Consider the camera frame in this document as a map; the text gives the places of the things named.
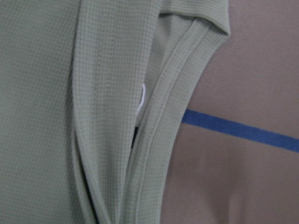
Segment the olive green long-sleeve shirt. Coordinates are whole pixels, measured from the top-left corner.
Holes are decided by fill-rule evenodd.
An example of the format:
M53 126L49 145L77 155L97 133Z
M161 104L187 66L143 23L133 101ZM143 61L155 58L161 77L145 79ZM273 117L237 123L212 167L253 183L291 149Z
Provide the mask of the olive green long-sleeve shirt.
M3 0L0 221L158 224L227 0Z

